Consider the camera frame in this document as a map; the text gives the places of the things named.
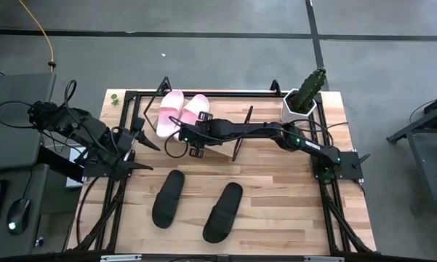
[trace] slipper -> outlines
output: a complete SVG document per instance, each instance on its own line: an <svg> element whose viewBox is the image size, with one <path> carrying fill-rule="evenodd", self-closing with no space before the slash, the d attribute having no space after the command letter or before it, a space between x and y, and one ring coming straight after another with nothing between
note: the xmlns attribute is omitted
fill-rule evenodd
<svg viewBox="0 0 437 262"><path fill-rule="evenodd" d="M209 100L205 95L195 95L191 101L183 108L181 113L180 121L187 124L196 124L197 119L199 119L200 112L208 113L210 109ZM176 140L179 140L180 134L175 135Z"/></svg>
<svg viewBox="0 0 437 262"><path fill-rule="evenodd" d="M173 116L180 118L181 108L184 103L184 94L179 90L169 92L161 100L159 107L159 122L157 124L157 135L160 138L168 138L172 133L180 129L168 117Z"/></svg>
<svg viewBox="0 0 437 262"><path fill-rule="evenodd" d="M233 228L234 218L238 212L242 198L242 187L237 183L229 183L212 208L209 219L205 223L202 236L205 241L218 243L223 241Z"/></svg>
<svg viewBox="0 0 437 262"><path fill-rule="evenodd" d="M161 229L166 229L173 223L183 191L184 180L184 174L181 171L172 170L155 198L152 207L152 220Z"/></svg>

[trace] computer mouse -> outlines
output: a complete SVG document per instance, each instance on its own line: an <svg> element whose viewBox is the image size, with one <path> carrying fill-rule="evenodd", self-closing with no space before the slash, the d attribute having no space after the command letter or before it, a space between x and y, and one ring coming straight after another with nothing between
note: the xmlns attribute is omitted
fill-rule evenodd
<svg viewBox="0 0 437 262"><path fill-rule="evenodd" d="M29 207L31 201L29 199L18 199L9 207L7 215L8 233L18 235L23 233L28 227Z"/></svg>

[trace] wooden table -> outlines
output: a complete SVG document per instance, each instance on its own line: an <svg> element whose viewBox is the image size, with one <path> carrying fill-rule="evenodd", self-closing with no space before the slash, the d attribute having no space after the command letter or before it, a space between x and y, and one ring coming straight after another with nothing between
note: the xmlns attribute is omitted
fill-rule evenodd
<svg viewBox="0 0 437 262"><path fill-rule="evenodd" d="M108 126L119 124L122 105L111 105L112 94L123 100L126 90L107 90L100 119ZM328 125L345 122L339 92L322 92ZM150 98L141 101L140 116ZM250 106L254 106L251 122L280 121L281 98L211 98L215 118L243 122ZM149 118L156 119L159 99ZM132 108L127 123L130 123ZM145 134L162 152L135 145L136 161L154 167L138 170L129 179L116 246L117 253L176 253L233 255L327 255L323 210L318 182L312 175L310 156L301 151L290 153L272 140L245 140L235 162L229 156L206 150L203 159L185 156L169 158L164 141L155 136L146 123ZM352 149L347 125L330 129L334 144L341 151ZM172 154L180 154L184 144L171 142ZM175 220L168 229L156 227L151 209L168 173L178 169L186 180ZM227 239L210 244L202 239L202 230L213 205L229 182L244 188L233 230ZM94 185L81 216L84 237L100 217L107 180ZM88 183L84 184L83 193ZM364 243L375 249L364 195L349 180L340 181L345 217ZM333 218L338 247L341 248L339 226ZM68 247L76 245L75 226Z"/></svg>

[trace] gray floor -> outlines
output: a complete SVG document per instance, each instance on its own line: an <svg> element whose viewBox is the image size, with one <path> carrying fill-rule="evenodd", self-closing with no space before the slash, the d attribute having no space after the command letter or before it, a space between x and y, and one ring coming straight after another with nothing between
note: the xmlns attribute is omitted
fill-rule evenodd
<svg viewBox="0 0 437 262"><path fill-rule="evenodd" d="M27 0L45 28L107 31L310 33L304 0ZM313 0L319 33L437 36L437 0ZM0 27L35 28L15 1L0 1ZM52 37L55 102L77 79L71 101L99 115L108 88L266 90L299 87L316 68L310 39ZM406 141L385 137L437 98L437 41L321 41L329 89L341 91L363 164L366 200L380 252L437 259L437 215L413 216L426 197ZM41 36L0 36L0 70L47 71Z"/></svg>

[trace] cactus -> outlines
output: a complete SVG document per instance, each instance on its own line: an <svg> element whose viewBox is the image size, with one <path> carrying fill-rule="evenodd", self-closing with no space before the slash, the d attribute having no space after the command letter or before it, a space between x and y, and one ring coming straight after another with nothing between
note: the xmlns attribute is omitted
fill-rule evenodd
<svg viewBox="0 0 437 262"><path fill-rule="evenodd" d="M310 110L312 99L325 84L326 70L315 70L300 86L297 94L289 98L289 109L293 112L305 114Z"/></svg>

